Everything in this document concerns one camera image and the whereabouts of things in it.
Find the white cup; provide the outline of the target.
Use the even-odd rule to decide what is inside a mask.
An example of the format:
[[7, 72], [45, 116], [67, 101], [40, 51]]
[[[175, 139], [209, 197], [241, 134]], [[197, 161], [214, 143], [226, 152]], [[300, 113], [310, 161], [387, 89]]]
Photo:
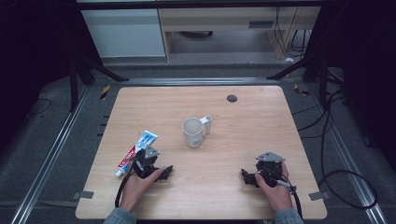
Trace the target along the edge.
[[211, 121], [211, 116], [185, 119], [181, 126], [185, 144], [188, 147], [199, 147], [204, 141], [204, 135], [211, 132]]

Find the person's right hand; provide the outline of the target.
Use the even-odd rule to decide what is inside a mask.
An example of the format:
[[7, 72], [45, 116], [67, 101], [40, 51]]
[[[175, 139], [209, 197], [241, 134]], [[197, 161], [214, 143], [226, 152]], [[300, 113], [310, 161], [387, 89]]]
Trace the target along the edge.
[[290, 190], [287, 187], [276, 185], [271, 188], [266, 184], [259, 173], [255, 174], [255, 178], [265, 199], [275, 213], [281, 210], [291, 209], [293, 207]]

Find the yellow black tape strip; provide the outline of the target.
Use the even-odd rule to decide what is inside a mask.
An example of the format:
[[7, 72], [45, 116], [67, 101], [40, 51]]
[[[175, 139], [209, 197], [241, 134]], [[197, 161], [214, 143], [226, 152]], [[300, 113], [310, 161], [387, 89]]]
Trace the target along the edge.
[[293, 88], [294, 88], [295, 91], [297, 91], [298, 93], [300, 93], [303, 96], [309, 96], [310, 95], [309, 91], [302, 91], [300, 89], [299, 85], [296, 84], [296, 83], [293, 84]]
[[110, 88], [111, 88], [110, 85], [104, 86], [104, 88], [103, 88], [103, 90], [102, 90], [102, 93], [101, 93], [101, 95], [100, 95], [100, 98], [99, 98], [100, 100], [105, 100], [105, 99], [106, 99], [106, 96], [107, 96], [107, 94], [108, 94]]

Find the aluminium floor rail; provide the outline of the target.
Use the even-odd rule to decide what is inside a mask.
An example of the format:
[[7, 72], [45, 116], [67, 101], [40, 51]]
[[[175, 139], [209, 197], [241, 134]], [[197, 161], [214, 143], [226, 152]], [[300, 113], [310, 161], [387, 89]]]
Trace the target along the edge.
[[33, 211], [35, 204], [40, 196], [42, 189], [44, 188], [50, 173], [58, 160], [63, 148], [64, 144], [68, 139], [69, 134], [71, 133], [78, 115], [82, 107], [84, 106], [87, 98], [87, 94], [89, 93], [91, 87], [83, 86], [81, 93], [78, 95], [78, 102], [76, 108], [68, 113], [66, 120], [59, 131], [58, 135], [55, 138], [54, 143], [52, 144], [49, 154], [41, 165], [37, 175], [35, 176], [35, 180], [28, 192], [24, 196], [23, 200], [19, 204], [13, 218], [11, 219], [10, 224], [25, 224], [31, 212]]
[[266, 77], [184, 77], [184, 78], [130, 78], [126, 86], [246, 86], [276, 85], [279, 81]]
[[[327, 108], [324, 108], [319, 102], [319, 88], [315, 87], [313, 84], [309, 84], [307, 88], [311, 92], [312, 97], [317, 104], [318, 110], [325, 118], [323, 128], [320, 134], [320, 171], [322, 178], [320, 179], [318, 185], [325, 186], [329, 190], [329, 192], [335, 198], [340, 200], [343, 204], [351, 208], [363, 211], [369, 218], [371, 224], [389, 224], [381, 207], [378, 204], [377, 191], [375, 190], [373, 184], [362, 175], [361, 169], [352, 158], [344, 140], [341, 137], [341, 134], [339, 133], [336, 125], [333, 123], [331, 110], [332, 99], [339, 93], [339, 91], [335, 91], [330, 95], [327, 95], [326, 93]], [[326, 136], [328, 136], [332, 140], [334, 149], [338, 154], [340, 162], [343, 164], [342, 169], [337, 169], [329, 172], [325, 171], [324, 144]], [[331, 186], [329, 186], [329, 178], [340, 174], [345, 174], [348, 177], [353, 189], [355, 190], [355, 194], [359, 199], [359, 203], [349, 202], [346, 198], [343, 198]]]

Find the black curtain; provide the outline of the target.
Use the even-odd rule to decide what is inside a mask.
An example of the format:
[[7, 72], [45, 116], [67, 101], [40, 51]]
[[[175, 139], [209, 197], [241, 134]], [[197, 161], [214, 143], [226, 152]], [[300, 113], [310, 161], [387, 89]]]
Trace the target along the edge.
[[356, 118], [396, 171], [396, 0], [327, 0], [308, 48], [344, 71]]
[[77, 0], [0, 0], [0, 153], [74, 58], [101, 62]]

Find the person's left hand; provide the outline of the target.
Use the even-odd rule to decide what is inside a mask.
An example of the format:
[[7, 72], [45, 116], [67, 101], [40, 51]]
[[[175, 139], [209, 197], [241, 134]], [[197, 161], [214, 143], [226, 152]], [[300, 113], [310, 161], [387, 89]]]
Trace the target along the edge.
[[120, 208], [133, 212], [151, 185], [160, 177], [164, 169], [155, 170], [150, 176], [141, 178], [136, 174], [129, 176], [120, 198]]

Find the black metal stand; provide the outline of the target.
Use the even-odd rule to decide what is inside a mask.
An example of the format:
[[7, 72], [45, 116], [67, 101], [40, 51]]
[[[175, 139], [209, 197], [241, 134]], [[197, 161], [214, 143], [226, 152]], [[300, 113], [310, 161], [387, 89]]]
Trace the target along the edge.
[[297, 70], [298, 68], [305, 68], [303, 75], [304, 82], [312, 82], [316, 77], [319, 77], [319, 102], [327, 108], [327, 75], [328, 75], [328, 62], [325, 54], [310, 53], [304, 56], [299, 62], [292, 64], [279, 73], [268, 77], [270, 80], [280, 80], [287, 74]]
[[84, 85], [91, 85], [94, 82], [94, 77], [91, 73], [92, 69], [99, 71], [100, 73], [117, 82], [128, 81], [128, 78], [121, 77], [106, 69], [103, 65], [96, 63], [86, 57], [75, 57], [70, 61], [69, 64], [71, 112], [73, 112], [78, 106], [78, 77], [80, 77]]

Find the white cabinet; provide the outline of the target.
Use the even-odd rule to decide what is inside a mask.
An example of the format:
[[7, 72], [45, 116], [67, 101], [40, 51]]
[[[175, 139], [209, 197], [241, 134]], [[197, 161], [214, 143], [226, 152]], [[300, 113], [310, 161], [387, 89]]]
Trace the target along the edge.
[[163, 57], [156, 9], [83, 10], [101, 58]]

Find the toothpaste tube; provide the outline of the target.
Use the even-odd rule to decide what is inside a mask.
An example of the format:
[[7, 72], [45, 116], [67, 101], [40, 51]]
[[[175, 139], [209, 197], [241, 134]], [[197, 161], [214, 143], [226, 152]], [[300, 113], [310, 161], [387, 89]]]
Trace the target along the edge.
[[130, 149], [130, 151], [126, 154], [126, 156], [122, 159], [117, 167], [117, 172], [115, 173], [116, 177], [121, 177], [125, 175], [129, 168], [129, 162], [135, 156], [135, 154], [141, 150], [149, 147], [156, 139], [158, 135], [152, 133], [150, 131], [144, 131], [140, 138], [136, 141], [134, 146]]

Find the grey tape piece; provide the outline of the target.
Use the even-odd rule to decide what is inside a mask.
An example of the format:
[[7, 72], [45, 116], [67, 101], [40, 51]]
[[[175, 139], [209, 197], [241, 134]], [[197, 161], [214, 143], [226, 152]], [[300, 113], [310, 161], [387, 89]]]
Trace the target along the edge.
[[311, 201], [316, 200], [327, 200], [331, 198], [331, 195], [326, 191], [317, 191], [308, 194]]
[[83, 191], [76, 191], [73, 194], [72, 198], [75, 199], [75, 200], [78, 200], [78, 199], [81, 199], [81, 198], [83, 198], [83, 199], [91, 199], [92, 196], [93, 196], [93, 192], [92, 191], [84, 191], [83, 190]]

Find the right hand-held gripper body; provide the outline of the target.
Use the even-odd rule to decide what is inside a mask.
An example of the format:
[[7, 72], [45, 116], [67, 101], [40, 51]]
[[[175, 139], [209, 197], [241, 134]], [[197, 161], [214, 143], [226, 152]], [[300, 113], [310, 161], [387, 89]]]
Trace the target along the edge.
[[282, 162], [285, 160], [283, 157], [267, 151], [256, 157], [258, 161], [256, 168], [264, 179], [265, 183], [274, 188], [277, 181], [282, 179]]

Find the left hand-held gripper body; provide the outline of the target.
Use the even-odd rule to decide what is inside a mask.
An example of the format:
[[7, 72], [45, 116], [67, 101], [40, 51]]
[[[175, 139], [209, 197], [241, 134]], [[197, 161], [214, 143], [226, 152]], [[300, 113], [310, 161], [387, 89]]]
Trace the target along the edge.
[[158, 159], [160, 151], [154, 147], [140, 149], [133, 158], [133, 169], [140, 178], [147, 178], [155, 170], [155, 161]]

